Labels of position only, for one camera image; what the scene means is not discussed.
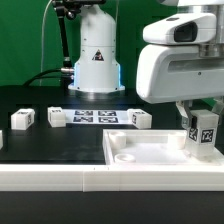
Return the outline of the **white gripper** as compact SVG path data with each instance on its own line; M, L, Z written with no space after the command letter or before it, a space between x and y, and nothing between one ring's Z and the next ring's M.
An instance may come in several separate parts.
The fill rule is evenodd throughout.
M147 45L138 60L136 91L149 103L177 101L184 129L193 119L190 100L224 95L224 57L200 52L215 37L216 23L212 13L181 13L143 29ZM212 112L224 114L223 99L215 100Z

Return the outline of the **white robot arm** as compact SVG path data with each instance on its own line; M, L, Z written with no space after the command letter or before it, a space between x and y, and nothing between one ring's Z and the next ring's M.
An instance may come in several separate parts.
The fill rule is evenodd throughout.
M178 12L143 29L147 45L137 65L136 91L148 103L174 102L184 128L199 119L195 99L224 97L224 0L158 0ZM71 88L88 95L121 90L115 60L115 22L97 5L85 4L81 52Z

